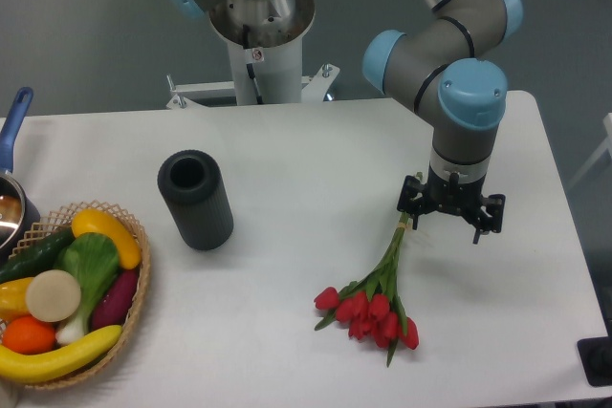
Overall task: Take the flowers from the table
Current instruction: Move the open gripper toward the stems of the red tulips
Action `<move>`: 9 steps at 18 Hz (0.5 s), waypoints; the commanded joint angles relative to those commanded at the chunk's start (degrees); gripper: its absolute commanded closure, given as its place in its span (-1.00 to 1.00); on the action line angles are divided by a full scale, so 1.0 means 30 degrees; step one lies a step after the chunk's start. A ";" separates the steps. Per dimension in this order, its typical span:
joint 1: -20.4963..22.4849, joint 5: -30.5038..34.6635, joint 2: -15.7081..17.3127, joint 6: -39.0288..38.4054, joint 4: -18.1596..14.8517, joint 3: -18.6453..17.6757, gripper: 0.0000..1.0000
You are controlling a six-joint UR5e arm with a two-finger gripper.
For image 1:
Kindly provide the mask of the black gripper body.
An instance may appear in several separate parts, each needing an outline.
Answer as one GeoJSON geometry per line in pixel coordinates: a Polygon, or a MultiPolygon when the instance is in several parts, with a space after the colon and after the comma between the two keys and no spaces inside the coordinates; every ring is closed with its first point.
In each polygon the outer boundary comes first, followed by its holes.
{"type": "Polygon", "coordinates": [[[428,170],[426,181],[419,182],[418,216],[441,212],[462,217],[466,221],[480,221],[487,214],[482,204],[482,189],[486,176],[461,183],[459,174],[453,172],[448,179],[442,179],[432,169],[428,170]]]}

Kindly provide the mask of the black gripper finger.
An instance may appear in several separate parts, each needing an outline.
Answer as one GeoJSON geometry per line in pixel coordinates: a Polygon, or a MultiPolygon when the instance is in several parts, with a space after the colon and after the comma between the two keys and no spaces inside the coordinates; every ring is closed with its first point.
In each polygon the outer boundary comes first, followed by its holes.
{"type": "Polygon", "coordinates": [[[405,213],[412,222],[412,229],[418,228],[419,219],[426,214],[426,201],[422,174],[407,175],[401,188],[397,210],[405,213]]]}
{"type": "Polygon", "coordinates": [[[506,203],[504,194],[492,194],[480,197],[477,220],[474,224],[472,242],[477,245],[480,237],[489,233],[500,233],[503,226],[503,216],[506,203]]]}

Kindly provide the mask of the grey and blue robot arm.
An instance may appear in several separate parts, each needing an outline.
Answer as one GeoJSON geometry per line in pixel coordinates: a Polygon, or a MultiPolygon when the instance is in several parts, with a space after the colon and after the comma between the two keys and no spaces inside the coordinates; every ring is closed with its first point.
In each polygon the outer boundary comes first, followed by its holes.
{"type": "MultiPolygon", "coordinates": [[[[302,39],[315,17],[314,0],[171,0],[191,18],[207,17],[226,42],[237,102],[301,102],[302,39]]],[[[433,130],[424,183],[407,177],[398,208],[412,219],[431,212],[463,218],[477,235],[502,228],[505,198],[482,192],[507,78],[483,54],[520,27],[521,0],[426,0],[434,21],[408,36],[379,33],[362,72],[433,130]]]]}

